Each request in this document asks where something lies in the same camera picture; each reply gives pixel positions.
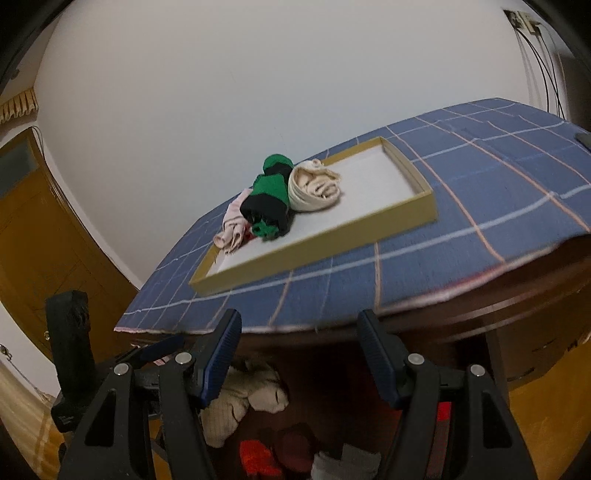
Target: green sock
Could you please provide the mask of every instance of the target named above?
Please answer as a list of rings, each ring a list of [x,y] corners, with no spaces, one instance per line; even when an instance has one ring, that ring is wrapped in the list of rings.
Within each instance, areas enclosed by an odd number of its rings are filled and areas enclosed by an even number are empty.
[[[285,235],[289,229],[290,200],[287,182],[293,163],[284,155],[271,155],[263,163],[252,193],[240,207],[241,214],[252,224],[252,233],[263,238]]]

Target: blue plaid tablecloth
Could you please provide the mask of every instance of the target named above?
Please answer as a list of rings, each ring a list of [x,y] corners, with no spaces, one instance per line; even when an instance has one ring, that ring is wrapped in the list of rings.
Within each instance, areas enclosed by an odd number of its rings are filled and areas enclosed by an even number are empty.
[[[178,241],[116,330],[208,332],[230,307],[242,314],[245,332],[317,329],[351,321],[365,308],[393,312],[474,288],[589,233],[591,154],[574,139],[583,131],[493,98],[425,113],[329,148],[311,158],[387,138],[431,184],[438,221],[200,297],[188,282],[221,228],[228,200]]]

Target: rolled sock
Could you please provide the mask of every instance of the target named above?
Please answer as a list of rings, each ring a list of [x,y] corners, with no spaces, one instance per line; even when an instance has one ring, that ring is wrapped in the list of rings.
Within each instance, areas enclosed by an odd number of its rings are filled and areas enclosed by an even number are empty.
[[[293,163],[283,155],[271,155],[265,160],[264,174],[256,178],[251,194],[240,207],[256,236],[271,239],[287,233],[290,220],[287,183],[292,169]]]
[[[245,189],[236,197],[226,210],[222,220],[222,232],[213,237],[216,247],[223,249],[224,253],[230,254],[236,250],[244,240],[248,229],[248,221],[240,212],[242,202],[251,194],[252,189]]]
[[[335,204],[340,196],[340,175],[318,159],[298,163],[287,185],[290,206],[296,212],[315,212]]]

